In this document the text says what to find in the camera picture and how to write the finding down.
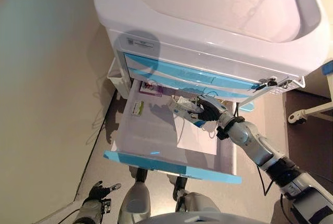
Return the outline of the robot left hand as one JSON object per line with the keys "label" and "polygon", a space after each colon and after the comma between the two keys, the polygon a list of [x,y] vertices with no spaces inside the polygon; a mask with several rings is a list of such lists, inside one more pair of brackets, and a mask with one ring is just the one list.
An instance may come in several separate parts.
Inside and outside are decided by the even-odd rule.
{"label": "robot left hand", "polygon": [[112,185],[110,187],[104,187],[102,181],[96,182],[93,187],[91,188],[88,199],[89,200],[99,200],[101,201],[104,199],[108,194],[110,194],[113,191],[116,191],[121,188],[121,184],[117,183],[115,185]]}

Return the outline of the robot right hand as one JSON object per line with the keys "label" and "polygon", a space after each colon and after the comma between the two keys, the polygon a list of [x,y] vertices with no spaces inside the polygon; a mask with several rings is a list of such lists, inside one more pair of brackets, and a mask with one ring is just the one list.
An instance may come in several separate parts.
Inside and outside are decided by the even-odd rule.
{"label": "robot right hand", "polygon": [[198,103],[203,108],[203,112],[198,114],[199,120],[218,121],[221,114],[228,111],[221,102],[209,95],[199,95]]}

